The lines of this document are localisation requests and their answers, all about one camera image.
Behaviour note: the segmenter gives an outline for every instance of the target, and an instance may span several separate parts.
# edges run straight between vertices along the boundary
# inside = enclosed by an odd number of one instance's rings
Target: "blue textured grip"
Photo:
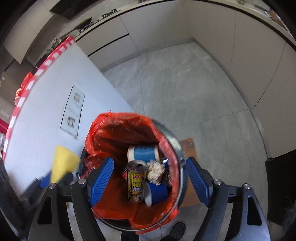
[[[103,192],[109,182],[111,174],[114,169],[114,161],[110,157],[102,168],[100,174],[95,180],[94,184],[91,186],[91,195],[89,198],[89,203],[93,207],[97,202],[101,200]]]
[[[202,174],[199,173],[190,158],[186,160],[186,170],[199,200],[208,207],[211,203],[210,187],[206,184]]]

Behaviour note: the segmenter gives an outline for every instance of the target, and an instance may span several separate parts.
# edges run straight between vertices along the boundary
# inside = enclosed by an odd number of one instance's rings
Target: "can lid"
[[[146,164],[146,162],[141,160],[130,161],[126,165],[126,167],[130,172],[135,172],[135,173],[142,173],[148,170],[148,165]]]

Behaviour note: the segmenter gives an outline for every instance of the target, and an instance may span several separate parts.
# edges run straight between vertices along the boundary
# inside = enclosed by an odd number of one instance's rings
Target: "blue and white cup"
[[[168,188],[164,183],[156,186],[153,183],[146,182],[144,189],[144,200],[147,206],[162,202],[168,198]]]
[[[158,146],[130,146],[128,148],[128,162],[133,160],[142,160],[144,162],[150,160],[160,161]]]

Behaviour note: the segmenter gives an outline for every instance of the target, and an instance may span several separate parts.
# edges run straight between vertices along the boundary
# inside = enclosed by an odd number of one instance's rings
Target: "tile floor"
[[[164,123],[180,140],[193,137],[200,165],[214,178],[251,184],[266,215],[267,156],[258,127],[232,81],[199,45],[152,51],[104,75],[136,112]],[[228,204],[218,240],[225,238],[231,208]],[[181,208],[175,220],[140,240],[160,240],[178,220],[186,223],[181,240],[193,240],[206,211],[203,204]],[[120,232],[102,227],[107,240],[120,240]]]

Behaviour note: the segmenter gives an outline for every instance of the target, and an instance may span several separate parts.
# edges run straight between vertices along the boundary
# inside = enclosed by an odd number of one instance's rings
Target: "blue gripper pad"
[[[210,207],[213,194],[212,176],[207,170],[200,167],[194,157],[189,157],[186,160],[186,170],[199,200]]]
[[[92,170],[87,177],[87,191],[89,203],[92,207],[101,200],[113,169],[114,160],[111,157],[106,157],[101,165],[97,169]]]

